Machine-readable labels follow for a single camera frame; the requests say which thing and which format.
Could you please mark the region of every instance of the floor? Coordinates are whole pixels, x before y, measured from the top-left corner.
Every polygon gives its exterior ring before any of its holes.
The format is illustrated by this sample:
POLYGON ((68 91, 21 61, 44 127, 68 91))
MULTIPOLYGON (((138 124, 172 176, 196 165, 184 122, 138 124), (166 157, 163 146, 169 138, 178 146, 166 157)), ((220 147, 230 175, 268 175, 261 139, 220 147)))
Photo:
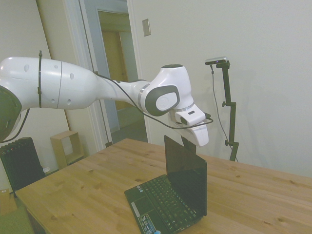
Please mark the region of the floor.
POLYGON ((144 120, 140 120, 112 133, 114 144, 126 138, 147 142, 144 120))
POLYGON ((2 234, 34 234, 26 208, 22 202, 15 198, 17 210, 0 216, 0 233, 2 234))
POLYGON ((144 116, 135 107, 117 111, 120 130, 111 133, 113 143, 125 138, 147 142, 144 116))

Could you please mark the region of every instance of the camera stand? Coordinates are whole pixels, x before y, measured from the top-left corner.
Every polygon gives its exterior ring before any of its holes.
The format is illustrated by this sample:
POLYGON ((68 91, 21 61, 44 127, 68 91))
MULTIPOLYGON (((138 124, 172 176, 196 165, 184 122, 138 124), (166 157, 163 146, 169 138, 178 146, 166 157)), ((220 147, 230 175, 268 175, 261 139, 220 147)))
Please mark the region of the camera stand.
POLYGON ((238 142, 234 141, 235 136, 235 116, 236 116, 236 102, 231 101, 231 92, 230 92, 230 82, 229 82, 229 68, 230 62, 227 61, 225 63, 217 64, 217 68, 222 68, 223 73, 223 83, 224 83, 224 92, 225 92, 225 101, 222 103, 222 107, 230 106, 230 135, 229 140, 225 140, 225 145, 232 146, 232 152, 230 156, 231 161, 235 161, 237 149, 238 149, 238 142))

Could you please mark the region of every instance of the black laptop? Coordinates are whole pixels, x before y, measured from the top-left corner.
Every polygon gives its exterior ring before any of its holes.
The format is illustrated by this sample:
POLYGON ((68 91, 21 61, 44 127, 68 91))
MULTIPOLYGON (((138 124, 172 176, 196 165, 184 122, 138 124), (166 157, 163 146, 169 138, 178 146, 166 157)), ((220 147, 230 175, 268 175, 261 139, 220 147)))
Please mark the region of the black laptop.
POLYGON ((207 163, 165 136, 167 174, 125 191, 142 234, 175 234, 207 215, 207 163))

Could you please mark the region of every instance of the radiator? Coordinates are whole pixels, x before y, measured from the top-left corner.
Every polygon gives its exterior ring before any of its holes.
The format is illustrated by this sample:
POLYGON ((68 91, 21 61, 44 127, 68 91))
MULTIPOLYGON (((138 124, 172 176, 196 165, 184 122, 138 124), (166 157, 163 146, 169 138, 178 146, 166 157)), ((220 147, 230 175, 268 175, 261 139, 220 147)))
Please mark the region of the radiator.
POLYGON ((45 174, 31 137, 23 137, 2 146, 0 157, 14 193, 44 178, 45 174))

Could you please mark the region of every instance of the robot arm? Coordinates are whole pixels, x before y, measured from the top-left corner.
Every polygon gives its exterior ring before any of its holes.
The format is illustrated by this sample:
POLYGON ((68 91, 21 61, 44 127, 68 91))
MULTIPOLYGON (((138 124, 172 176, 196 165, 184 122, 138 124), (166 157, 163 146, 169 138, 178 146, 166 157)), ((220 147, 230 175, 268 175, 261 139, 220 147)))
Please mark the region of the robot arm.
MULTIPOLYGON (((22 111, 39 107, 38 65, 38 58, 20 57, 7 58, 0 63, 0 142, 14 130, 22 111)), ((191 127, 203 123, 206 118, 194 104, 189 77, 182 65, 162 67, 151 82, 127 83, 103 79, 66 62, 41 60, 41 106, 44 108, 83 109, 99 99, 133 105, 120 88, 143 112, 156 117, 169 113, 172 127, 191 127)), ((176 131, 197 146, 208 143, 206 125, 176 131)))

